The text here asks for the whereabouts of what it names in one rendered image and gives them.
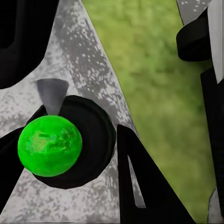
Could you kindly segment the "insectifuge atomizer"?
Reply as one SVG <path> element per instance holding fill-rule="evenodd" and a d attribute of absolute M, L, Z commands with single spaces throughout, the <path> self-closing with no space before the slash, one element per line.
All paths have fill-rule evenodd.
<path fill-rule="evenodd" d="M 66 80 L 45 78 L 34 84 L 43 105 L 19 137 L 23 166 L 57 189 L 82 187 L 98 178 L 117 147 L 111 117 L 91 99 L 66 96 Z"/>

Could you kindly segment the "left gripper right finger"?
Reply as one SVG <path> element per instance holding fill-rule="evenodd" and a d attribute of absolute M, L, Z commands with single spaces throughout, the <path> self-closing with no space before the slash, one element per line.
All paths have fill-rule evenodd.
<path fill-rule="evenodd" d="M 135 132 L 117 125 L 120 224 L 196 224 Z M 135 205 L 130 157 L 146 208 Z"/>

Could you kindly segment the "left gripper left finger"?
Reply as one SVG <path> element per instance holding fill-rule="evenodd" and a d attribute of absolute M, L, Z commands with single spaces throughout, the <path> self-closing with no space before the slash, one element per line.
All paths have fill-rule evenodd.
<path fill-rule="evenodd" d="M 25 168 L 17 150 L 24 128 L 15 129 L 0 139 L 0 214 Z"/>

